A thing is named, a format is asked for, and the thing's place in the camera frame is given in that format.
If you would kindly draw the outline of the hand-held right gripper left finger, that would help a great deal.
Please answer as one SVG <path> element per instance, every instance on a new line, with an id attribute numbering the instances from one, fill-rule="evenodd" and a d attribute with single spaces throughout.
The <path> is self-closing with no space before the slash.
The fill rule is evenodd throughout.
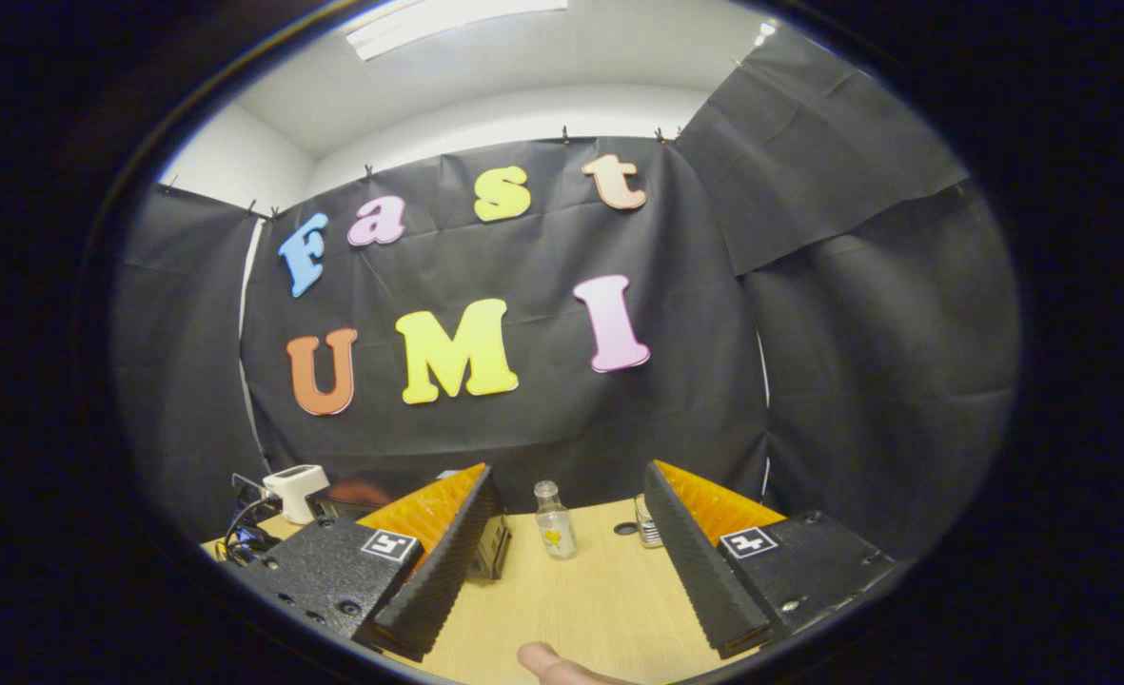
<path id="1" fill-rule="evenodd" d="M 366 515 L 314 519 L 238 577 L 321 632 L 422 660 L 502 511 L 491 468 L 471 465 Z"/>

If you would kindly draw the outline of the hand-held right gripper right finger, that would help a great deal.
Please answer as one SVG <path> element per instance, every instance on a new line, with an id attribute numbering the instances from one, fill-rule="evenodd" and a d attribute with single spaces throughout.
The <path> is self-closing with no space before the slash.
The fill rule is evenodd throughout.
<path id="1" fill-rule="evenodd" d="M 653 460 L 641 494 L 703 634 L 723 658 L 805 632 L 897 568 L 826 513 L 786 517 L 677 465 Z"/>

